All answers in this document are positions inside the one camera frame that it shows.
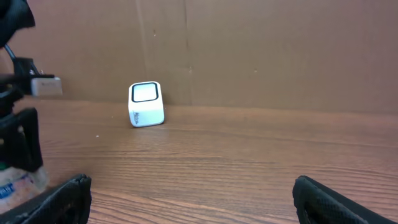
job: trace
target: brown background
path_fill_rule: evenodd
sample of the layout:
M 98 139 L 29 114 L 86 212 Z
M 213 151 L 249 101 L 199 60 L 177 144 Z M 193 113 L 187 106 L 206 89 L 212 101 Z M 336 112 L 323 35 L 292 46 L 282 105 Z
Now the brown background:
M 34 0 L 10 46 L 64 98 L 396 113 L 398 1 Z M 12 65 L 2 50 L 0 70 Z

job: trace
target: white device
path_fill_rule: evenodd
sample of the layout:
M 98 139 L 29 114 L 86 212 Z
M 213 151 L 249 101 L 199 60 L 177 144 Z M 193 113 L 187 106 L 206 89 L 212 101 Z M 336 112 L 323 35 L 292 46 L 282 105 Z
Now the white device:
M 57 96 L 62 95 L 61 79 L 55 78 L 33 78 L 30 81 L 30 89 L 33 96 Z
M 160 84 L 132 84 L 129 88 L 129 114 L 131 124 L 136 128 L 162 124 L 164 108 Z

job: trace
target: table surface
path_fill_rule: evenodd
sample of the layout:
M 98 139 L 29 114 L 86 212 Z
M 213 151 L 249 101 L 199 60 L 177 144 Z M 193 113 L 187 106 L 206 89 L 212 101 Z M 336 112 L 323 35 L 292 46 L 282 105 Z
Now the table surface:
M 50 184 L 92 177 L 90 223 L 298 223 L 307 175 L 398 222 L 398 116 L 166 106 L 133 128 L 127 104 L 27 99 Z

